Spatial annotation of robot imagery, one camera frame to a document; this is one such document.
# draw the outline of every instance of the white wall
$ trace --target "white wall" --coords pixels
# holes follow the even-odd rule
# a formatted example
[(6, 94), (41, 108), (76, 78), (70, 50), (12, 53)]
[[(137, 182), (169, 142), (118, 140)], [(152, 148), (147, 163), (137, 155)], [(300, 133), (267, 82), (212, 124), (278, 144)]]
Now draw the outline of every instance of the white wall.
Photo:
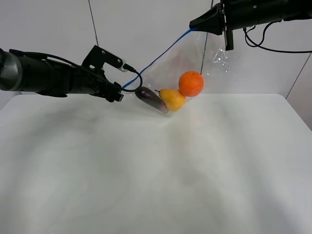
[(312, 129), (312, 57), (303, 68), (287, 101)]
[[(264, 27), (259, 25), (250, 33), (254, 41), (261, 41)], [(312, 47), (311, 38), (312, 20), (282, 22), (267, 30), (263, 46), (307, 50)], [(235, 59), (230, 60), (231, 69), (227, 73), (214, 73), (215, 64), (206, 57), (204, 71), (209, 73), (209, 93), (277, 93), (286, 97), (308, 57), (308, 54), (280, 54), (251, 48), (245, 43), (242, 29), (234, 31), (231, 54)]]
[[(210, 9), (211, 0), (90, 0), (99, 45), (138, 70), (160, 55), (188, 29), (189, 21)], [(1, 3), (1, 44), (40, 51), (81, 63), (96, 43), (88, 0), (10, 0)], [(264, 26), (251, 33), (255, 41)], [(312, 23), (283, 22), (268, 31), (264, 46), (305, 50), (311, 47)], [(227, 74), (204, 71), (209, 93), (278, 93), (286, 97), (308, 55), (287, 55), (250, 48), (242, 30), (234, 32), (236, 59)], [(129, 81), (133, 74), (107, 68), (108, 79)]]

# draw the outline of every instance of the transparent plastic bag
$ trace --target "transparent plastic bag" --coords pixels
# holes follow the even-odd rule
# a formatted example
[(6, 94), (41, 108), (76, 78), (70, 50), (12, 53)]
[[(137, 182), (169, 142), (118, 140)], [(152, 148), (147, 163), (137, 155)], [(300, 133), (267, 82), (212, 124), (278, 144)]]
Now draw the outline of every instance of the transparent plastic bag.
[[(200, 76), (204, 65), (208, 64), (212, 72), (229, 70), (228, 53), (220, 44), (219, 37), (211, 34), (191, 32), (185, 35), (141, 73), (143, 86), (136, 92), (136, 101), (168, 117), (183, 108), (197, 94), (205, 92), (209, 71)], [(203, 87), (198, 76), (203, 79)], [(129, 87), (135, 88), (138, 84), (136, 80)]]

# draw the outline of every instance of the purple eggplant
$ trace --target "purple eggplant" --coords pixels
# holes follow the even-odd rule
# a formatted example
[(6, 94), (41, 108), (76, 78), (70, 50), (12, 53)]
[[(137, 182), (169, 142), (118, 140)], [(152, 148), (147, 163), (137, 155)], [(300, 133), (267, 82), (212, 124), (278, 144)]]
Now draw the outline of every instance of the purple eggplant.
[(155, 94), (149, 88), (141, 87), (140, 90), (136, 91), (136, 96), (141, 101), (156, 108), (162, 113), (168, 112), (168, 108), (166, 107), (166, 104), (163, 102), (163, 100), (161, 100), (160, 97), (158, 97), (157, 94)]

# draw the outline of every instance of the yellow pear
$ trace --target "yellow pear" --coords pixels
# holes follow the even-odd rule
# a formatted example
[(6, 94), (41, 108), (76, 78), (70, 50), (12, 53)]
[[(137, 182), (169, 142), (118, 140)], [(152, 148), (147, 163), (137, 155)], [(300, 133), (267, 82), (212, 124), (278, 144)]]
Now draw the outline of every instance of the yellow pear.
[(170, 111), (178, 111), (186, 102), (186, 97), (177, 89), (162, 89), (159, 96)]

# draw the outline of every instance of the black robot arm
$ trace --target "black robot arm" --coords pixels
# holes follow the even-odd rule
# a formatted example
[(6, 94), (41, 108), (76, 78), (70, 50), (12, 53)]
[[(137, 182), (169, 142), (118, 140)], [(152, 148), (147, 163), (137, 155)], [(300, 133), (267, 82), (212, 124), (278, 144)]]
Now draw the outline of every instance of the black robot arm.
[[(103, 70), (105, 63), (123, 72), (136, 73), (140, 77), (139, 87), (127, 90), (116, 82), (109, 82)], [(90, 94), (114, 102), (122, 100), (121, 91), (135, 92), (141, 86), (142, 77), (133, 67), (98, 46), (93, 47), (81, 66), (49, 54), (0, 49), (1, 90), (60, 98), (67, 94)]]
[(195, 31), (221, 35), (226, 50), (234, 48), (233, 30), (258, 24), (312, 19), (312, 0), (221, 0), (190, 22)]

